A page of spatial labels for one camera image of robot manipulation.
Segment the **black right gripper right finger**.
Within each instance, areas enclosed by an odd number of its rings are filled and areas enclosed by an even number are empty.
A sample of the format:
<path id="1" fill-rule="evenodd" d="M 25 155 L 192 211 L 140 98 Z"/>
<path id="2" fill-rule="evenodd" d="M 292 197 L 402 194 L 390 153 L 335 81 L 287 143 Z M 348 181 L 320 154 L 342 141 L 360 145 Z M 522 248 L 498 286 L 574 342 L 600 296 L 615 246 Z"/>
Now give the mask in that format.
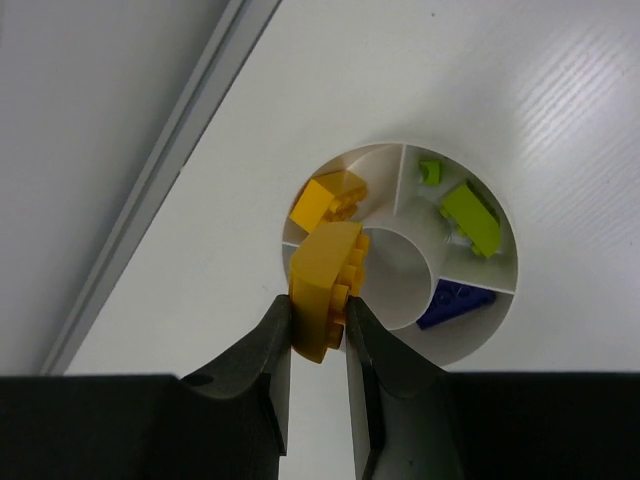
<path id="1" fill-rule="evenodd" d="M 635 372 L 448 372 L 347 304 L 360 479 L 635 479 Z"/>

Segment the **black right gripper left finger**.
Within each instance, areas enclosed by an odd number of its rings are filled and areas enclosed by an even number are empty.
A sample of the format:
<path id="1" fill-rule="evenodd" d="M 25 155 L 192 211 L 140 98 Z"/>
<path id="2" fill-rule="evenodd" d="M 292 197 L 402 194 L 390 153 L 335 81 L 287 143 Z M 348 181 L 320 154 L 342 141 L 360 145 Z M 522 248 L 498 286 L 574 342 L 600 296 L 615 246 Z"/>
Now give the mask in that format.
<path id="1" fill-rule="evenodd" d="M 5 479 L 274 479 L 287 451 L 291 306 L 184 376 L 1 381 Z"/>

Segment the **blue lego plate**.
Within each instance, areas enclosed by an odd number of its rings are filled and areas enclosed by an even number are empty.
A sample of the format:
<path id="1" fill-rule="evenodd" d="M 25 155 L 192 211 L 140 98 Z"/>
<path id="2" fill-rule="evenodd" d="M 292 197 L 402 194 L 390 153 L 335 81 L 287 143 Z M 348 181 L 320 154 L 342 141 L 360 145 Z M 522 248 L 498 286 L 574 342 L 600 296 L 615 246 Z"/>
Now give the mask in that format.
<path id="1" fill-rule="evenodd" d="M 492 305 L 496 293 L 492 290 L 440 280 L 425 313 L 416 321 L 421 330 L 440 325 L 471 311 Z"/>

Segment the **yellow green lego stack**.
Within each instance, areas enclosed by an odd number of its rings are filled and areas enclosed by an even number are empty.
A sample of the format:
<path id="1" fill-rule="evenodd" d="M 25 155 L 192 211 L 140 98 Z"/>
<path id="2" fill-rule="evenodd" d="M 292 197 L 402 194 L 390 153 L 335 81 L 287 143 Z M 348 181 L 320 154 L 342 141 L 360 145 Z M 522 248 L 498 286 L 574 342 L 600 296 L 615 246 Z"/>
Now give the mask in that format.
<path id="1" fill-rule="evenodd" d="M 357 222 L 316 227 L 289 263 L 292 347 L 305 359 L 322 363 L 328 349 L 340 347 L 346 305 L 364 283 L 370 238 Z"/>

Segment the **lime green lego brick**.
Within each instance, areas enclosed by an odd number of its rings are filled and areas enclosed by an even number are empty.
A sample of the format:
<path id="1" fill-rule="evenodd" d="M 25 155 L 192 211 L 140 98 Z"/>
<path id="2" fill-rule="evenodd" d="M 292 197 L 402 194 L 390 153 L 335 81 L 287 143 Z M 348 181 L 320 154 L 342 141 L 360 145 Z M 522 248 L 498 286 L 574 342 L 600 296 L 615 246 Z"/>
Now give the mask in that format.
<path id="1" fill-rule="evenodd" d="M 448 192 L 439 211 L 455 223 L 460 236 L 470 240 L 476 256 L 490 258 L 498 252 L 502 238 L 499 216 L 471 182 L 464 181 Z"/>

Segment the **yellow curved lego brick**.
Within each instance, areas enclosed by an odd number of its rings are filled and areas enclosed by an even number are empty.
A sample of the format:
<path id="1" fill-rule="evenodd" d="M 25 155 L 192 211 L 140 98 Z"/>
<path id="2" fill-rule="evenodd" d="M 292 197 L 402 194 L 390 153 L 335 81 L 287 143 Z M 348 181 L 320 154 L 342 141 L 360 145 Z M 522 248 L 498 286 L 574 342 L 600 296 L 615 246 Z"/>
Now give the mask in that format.
<path id="1" fill-rule="evenodd" d="M 347 221 L 367 194 L 367 183 L 351 171 L 320 175 L 308 181 L 289 218 L 311 233 L 320 224 Z"/>

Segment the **small lime green lego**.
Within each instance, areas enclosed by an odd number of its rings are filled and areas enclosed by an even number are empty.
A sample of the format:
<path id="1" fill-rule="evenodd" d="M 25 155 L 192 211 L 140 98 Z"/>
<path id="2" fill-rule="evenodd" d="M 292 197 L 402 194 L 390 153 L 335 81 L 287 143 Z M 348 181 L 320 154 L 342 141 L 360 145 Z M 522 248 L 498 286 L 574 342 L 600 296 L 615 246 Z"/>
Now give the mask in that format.
<path id="1" fill-rule="evenodd" d="M 442 182 L 442 162 L 437 159 L 420 160 L 421 183 L 425 186 L 438 186 Z"/>

